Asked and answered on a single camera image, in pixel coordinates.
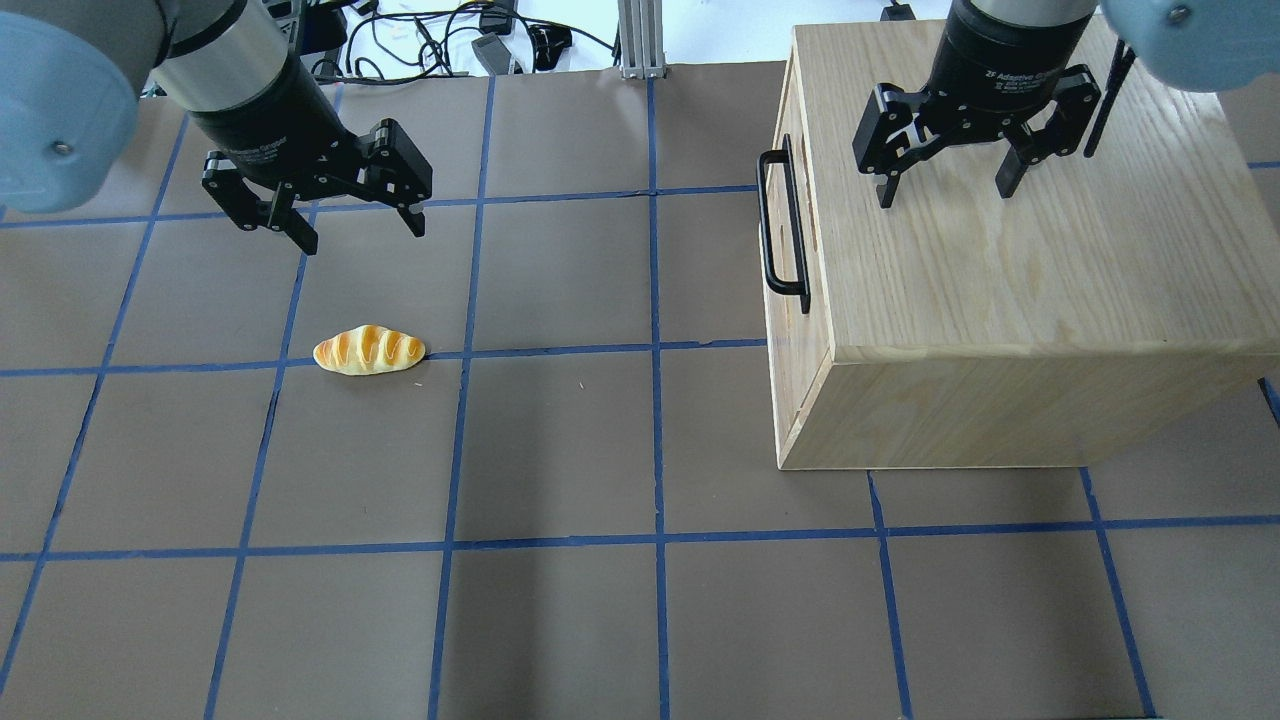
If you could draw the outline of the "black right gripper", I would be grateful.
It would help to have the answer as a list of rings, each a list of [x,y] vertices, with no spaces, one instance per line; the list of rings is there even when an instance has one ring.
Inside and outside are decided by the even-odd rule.
[[[877,178],[879,206],[891,208],[901,176],[943,147],[952,109],[1038,110],[1053,90],[1044,127],[1006,133],[1010,149],[995,177],[1002,199],[1046,158],[1075,152],[1101,91],[1089,67],[1062,72],[1089,22],[1089,1],[951,3],[925,90],[876,85],[855,131],[856,168]]]

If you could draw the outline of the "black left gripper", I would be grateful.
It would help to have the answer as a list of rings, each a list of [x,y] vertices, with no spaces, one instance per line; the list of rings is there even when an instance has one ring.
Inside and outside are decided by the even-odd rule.
[[[298,58],[285,59],[251,100],[191,115],[218,149],[206,156],[201,186],[242,231],[265,227],[316,255],[317,232],[294,205],[317,176],[334,176],[347,182],[346,193],[394,208],[412,236],[425,236],[431,164],[398,120],[384,118],[365,135],[347,129]],[[247,181],[274,190],[271,197]]]

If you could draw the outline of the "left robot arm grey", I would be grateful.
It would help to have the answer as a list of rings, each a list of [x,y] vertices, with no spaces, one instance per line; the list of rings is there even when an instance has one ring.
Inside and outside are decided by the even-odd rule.
[[[401,124],[344,127],[261,1],[5,1],[3,205],[27,214],[95,197],[154,81],[210,138],[201,184],[241,229],[314,255],[300,202],[351,196],[425,233],[433,168]]]

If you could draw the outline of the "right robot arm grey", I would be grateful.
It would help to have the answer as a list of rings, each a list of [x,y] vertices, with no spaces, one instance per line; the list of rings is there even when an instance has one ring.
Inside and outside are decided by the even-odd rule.
[[[1277,72],[1275,1],[954,1],[925,83],[877,85],[852,138],[882,208],[901,176],[945,149],[1009,145],[1011,197],[1046,158],[1094,155],[1135,63],[1189,92]]]

